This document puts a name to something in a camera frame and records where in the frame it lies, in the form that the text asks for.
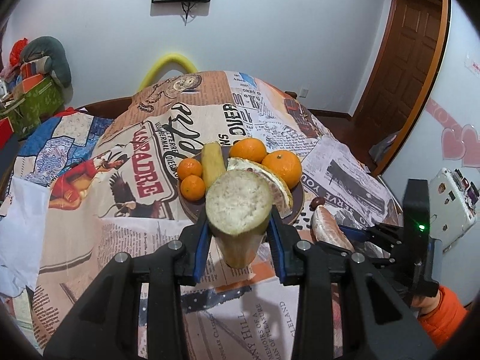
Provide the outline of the person right hand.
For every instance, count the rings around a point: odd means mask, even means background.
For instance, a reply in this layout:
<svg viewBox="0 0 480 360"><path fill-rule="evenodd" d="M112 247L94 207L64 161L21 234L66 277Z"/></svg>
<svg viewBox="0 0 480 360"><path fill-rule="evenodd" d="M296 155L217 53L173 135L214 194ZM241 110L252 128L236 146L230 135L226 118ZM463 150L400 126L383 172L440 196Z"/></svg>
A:
<svg viewBox="0 0 480 360"><path fill-rule="evenodd" d="M416 309L419 315L429 314L434 311L441 301L441 292L437 291L434 297L415 295L412 298L411 307Z"/></svg>

